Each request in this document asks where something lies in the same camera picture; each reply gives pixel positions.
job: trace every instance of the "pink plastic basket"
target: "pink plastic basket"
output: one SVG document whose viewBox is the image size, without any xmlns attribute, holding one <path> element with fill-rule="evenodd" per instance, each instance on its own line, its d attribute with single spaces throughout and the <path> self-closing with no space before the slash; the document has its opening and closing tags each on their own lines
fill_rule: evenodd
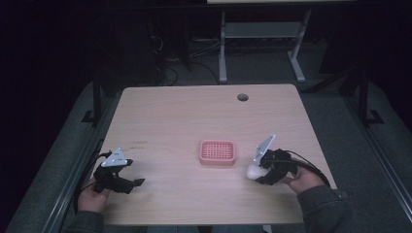
<svg viewBox="0 0 412 233">
<path fill-rule="evenodd" d="M 203 165 L 231 166 L 235 160 L 232 141 L 204 140 L 200 144 L 200 163 Z"/>
</svg>

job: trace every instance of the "wooden table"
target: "wooden table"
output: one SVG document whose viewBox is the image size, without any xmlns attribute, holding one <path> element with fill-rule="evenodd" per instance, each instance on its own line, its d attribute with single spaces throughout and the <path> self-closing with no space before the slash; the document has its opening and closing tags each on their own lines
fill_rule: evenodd
<svg viewBox="0 0 412 233">
<path fill-rule="evenodd" d="M 239 101 L 238 94 L 249 100 Z M 290 84 L 136 87 L 126 89 L 102 152 L 121 148 L 134 160 L 120 176 L 145 178 L 130 194 L 112 192 L 106 224 L 205 225 L 302 222 L 285 184 L 262 185 L 246 171 L 256 146 L 293 150 L 334 180 L 296 88 Z M 201 165 L 202 140 L 232 140 L 231 167 Z"/>
</svg>

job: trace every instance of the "small hole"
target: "small hole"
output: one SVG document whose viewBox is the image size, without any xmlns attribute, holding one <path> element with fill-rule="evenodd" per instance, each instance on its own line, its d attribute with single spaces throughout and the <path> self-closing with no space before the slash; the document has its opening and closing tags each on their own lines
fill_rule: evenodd
<svg viewBox="0 0 412 233">
<path fill-rule="evenodd" d="M 247 94 L 238 94 L 237 99 L 242 101 L 242 102 L 245 102 L 245 101 L 248 101 L 249 96 Z"/>
</svg>

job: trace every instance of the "sleeve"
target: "sleeve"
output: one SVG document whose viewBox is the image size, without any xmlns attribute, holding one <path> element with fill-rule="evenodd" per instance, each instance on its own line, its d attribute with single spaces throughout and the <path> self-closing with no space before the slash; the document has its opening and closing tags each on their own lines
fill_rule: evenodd
<svg viewBox="0 0 412 233">
<path fill-rule="evenodd" d="M 78 212 L 75 221 L 63 233 L 103 232 L 103 216 L 95 212 Z"/>
<path fill-rule="evenodd" d="M 297 195 L 307 233 L 352 232 L 354 211 L 328 186 L 316 186 Z"/>
</svg>

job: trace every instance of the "hand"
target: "hand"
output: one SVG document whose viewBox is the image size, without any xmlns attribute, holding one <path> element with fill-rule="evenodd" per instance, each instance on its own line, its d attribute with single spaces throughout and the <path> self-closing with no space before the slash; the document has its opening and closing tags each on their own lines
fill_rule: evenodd
<svg viewBox="0 0 412 233">
<path fill-rule="evenodd" d="M 284 177 L 279 181 L 279 183 L 287 184 L 296 194 L 300 194 L 301 192 L 312 187 L 325 185 L 318 175 L 312 173 L 306 168 L 297 167 L 297 173 L 292 175 L 293 178 Z"/>
<path fill-rule="evenodd" d="M 101 213 L 105 206 L 107 199 L 109 198 L 110 190 L 104 189 L 98 193 L 94 191 L 96 179 L 92 178 L 85 185 L 85 190 L 81 192 L 78 199 L 79 211 L 89 211 Z"/>
</svg>

